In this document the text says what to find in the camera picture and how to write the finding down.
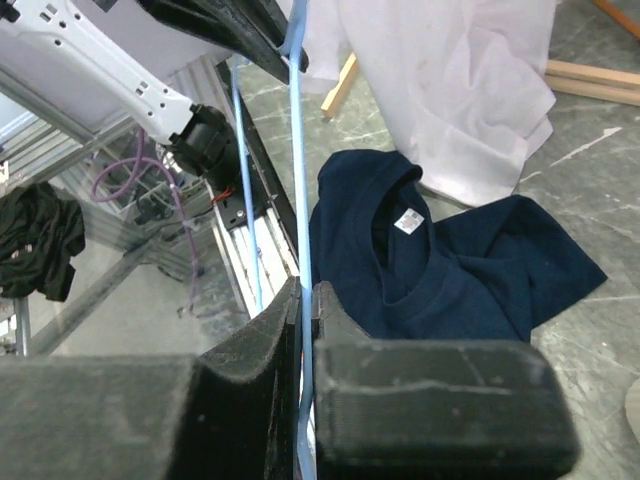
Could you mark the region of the white t shirt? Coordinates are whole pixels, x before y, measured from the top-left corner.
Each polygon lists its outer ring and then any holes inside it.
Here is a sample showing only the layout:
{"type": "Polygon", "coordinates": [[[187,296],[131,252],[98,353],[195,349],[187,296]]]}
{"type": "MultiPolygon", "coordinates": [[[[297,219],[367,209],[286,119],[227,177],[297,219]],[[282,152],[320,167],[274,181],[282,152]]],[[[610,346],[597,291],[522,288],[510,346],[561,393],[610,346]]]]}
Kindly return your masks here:
{"type": "Polygon", "coordinates": [[[303,87],[356,57],[395,147],[428,189],[469,206],[509,196],[549,139],[552,1],[312,1],[303,87]]]}

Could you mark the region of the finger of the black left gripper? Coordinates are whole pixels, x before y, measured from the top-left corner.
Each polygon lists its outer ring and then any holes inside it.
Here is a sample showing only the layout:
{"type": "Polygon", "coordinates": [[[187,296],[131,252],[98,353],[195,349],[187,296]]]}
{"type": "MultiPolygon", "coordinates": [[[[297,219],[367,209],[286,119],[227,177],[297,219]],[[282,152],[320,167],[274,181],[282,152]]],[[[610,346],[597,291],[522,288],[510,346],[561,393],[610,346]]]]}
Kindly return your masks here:
{"type": "Polygon", "coordinates": [[[139,0],[160,23],[239,54],[282,83],[289,81],[288,20],[271,0],[139,0]]]}

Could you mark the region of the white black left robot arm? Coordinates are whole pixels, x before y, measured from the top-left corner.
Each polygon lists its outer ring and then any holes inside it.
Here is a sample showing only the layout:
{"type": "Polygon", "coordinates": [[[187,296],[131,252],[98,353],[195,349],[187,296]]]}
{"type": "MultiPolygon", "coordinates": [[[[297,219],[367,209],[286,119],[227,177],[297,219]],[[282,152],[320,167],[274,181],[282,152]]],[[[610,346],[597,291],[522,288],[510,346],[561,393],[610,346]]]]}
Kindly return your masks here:
{"type": "MultiPolygon", "coordinates": [[[[289,16],[274,1],[143,1],[156,21],[244,56],[279,81],[309,65],[294,35],[306,20],[297,1],[289,16]]],[[[4,1],[1,28],[115,96],[180,167],[215,186],[240,174],[236,135],[224,115],[159,80],[71,1],[4,1]]]]}

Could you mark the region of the navy blue t shirt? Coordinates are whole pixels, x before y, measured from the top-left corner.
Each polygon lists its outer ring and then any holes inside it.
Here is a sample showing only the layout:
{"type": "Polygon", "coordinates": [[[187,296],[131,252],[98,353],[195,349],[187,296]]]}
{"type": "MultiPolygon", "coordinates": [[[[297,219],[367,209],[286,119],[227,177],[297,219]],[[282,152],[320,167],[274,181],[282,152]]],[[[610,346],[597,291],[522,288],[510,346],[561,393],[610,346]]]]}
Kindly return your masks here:
{"type": "Polygon", "coordinates": [[[604,271],[534,200],[512,195],[434,220],[421,168],[398,152],[334,153],[310,219],[314,283],[381,339],[526,342],[604,271]]]}

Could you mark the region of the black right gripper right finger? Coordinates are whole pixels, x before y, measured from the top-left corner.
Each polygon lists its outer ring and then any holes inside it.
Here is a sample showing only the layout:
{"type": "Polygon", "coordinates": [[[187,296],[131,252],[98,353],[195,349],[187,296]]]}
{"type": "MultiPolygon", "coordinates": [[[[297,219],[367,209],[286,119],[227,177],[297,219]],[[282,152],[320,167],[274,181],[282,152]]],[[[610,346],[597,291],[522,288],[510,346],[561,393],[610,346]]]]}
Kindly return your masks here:
{"type": "Polygon", "coordinates": [[[510,341],[376,340],[313,292],[322,479],[558,479],[580,458],[559,380],[510,341]]]}

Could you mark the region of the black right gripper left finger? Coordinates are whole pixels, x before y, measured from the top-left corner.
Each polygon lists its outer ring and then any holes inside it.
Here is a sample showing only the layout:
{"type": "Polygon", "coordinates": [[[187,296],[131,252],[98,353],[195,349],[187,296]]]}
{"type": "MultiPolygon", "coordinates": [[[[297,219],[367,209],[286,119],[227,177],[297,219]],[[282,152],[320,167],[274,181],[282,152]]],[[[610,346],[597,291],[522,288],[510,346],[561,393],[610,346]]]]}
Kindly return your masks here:
{"type": "Polygon", "coordinates": [[[291,479],[300,286],[201,355],[1,363],[5,479],[291,479]]]}

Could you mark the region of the light blue wire hanger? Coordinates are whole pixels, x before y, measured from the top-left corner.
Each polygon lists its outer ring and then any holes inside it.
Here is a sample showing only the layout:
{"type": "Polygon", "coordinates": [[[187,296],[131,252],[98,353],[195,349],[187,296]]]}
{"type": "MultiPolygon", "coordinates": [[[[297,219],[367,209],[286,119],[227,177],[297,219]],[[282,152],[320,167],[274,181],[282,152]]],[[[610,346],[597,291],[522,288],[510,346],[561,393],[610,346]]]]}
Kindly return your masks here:
{"type": "MultiPolygon", "coordinates": [[[[310,238],[308,226],[308,197],[306,185],[306,165],[304,157],[304,123],[300,97],[300,66],[302,63],[303,40],[306,30],[308,3],[295,1],[289,17],[284,43],[279,51],[289,57],[289,100],[291,117],[291,140],[293,154],[293,173],[296,205],[296,232],[298,240],[299,284],[299,312],[296,314],[296,352],[293,366],[297,369],[298,382],[301,387],[297,401],[295,426],[297,466],[295,470],[302,479],[316,477],[316,463],[309,444],[308,427],[313,401],[313,324],[312,313],[312,276],[310,238]]],[[[259,270],[259,255],[255,233],[253,200],[251,194],[251,180],[249,175],[248,153],[246,150],[245,130],[241,109],[241,96],[238,81],[239,60],[235,59],[232,66],[232,100],[234,106],[237,145],[240,154],[240,166],[246,218],[249,229],[251,258],[250,273],[255,286],[255,306],[263,310],[263,296],[259,270]]]]}

